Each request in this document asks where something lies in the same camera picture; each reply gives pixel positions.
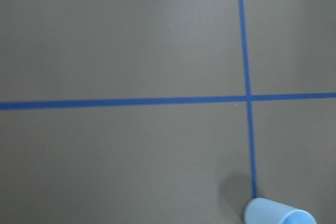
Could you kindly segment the light blue cup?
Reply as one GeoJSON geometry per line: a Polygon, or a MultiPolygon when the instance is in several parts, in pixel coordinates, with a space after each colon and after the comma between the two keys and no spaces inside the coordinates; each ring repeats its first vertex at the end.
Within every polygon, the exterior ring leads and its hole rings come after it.
{"type": "Polygon", "coordinates": [[[244,210],[244,223],[317,223],[312,214],[276,201],[254,198],[244,210]]]}

